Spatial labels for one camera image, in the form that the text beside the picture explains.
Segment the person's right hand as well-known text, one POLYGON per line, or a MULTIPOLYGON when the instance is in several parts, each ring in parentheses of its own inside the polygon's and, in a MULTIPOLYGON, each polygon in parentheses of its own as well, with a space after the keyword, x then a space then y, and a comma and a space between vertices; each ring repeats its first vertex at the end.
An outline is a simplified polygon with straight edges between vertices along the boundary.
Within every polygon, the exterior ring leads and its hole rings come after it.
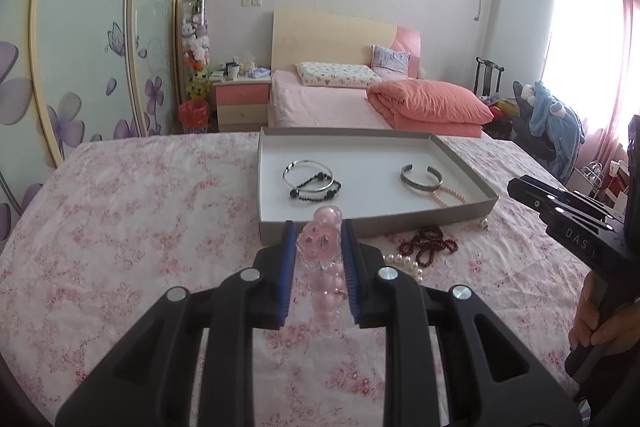
POLYGON ((630 350, 639 341, 639 303, 618 310, 608 321, 599 324, 599 312, 593 302, 596 274, 589 272, 582 284, 582 292, 572 328, 568 332, 570 349, 578 346, 608 346, 608 355, 619 355, 630 350))

